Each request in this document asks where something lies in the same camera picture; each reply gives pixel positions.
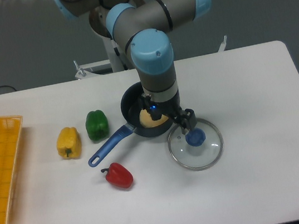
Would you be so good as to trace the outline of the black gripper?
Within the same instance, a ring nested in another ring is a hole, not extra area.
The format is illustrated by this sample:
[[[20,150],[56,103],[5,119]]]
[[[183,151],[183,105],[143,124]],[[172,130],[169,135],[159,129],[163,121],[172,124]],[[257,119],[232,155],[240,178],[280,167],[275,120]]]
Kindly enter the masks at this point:
[[[141,110],[149,112],[153,120],[159,120],[161,115],[167,116],[168,120],[172,120],[180,127],[183,135],[193,130],[197,124],[194,110],[189,108],[184,111],[181,108],[179,90],[167,101],[156,102],[151,96],[142,94],[138,97],[138,102]]]

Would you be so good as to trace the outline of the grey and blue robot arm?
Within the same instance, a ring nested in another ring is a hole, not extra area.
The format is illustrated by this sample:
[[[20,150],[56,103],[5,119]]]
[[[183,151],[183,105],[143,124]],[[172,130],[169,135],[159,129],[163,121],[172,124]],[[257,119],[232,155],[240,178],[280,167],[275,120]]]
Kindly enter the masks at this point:
[[[183,133],[197,119],[180,106],[174,54],[168,32],[206,14],[212,0],[153,0],[138,5],[134,0],[54,0],[67,16],[79,17],[100,10],[107,36],[136,68],[143,95],[141,107],[153,120],[165,115]]]

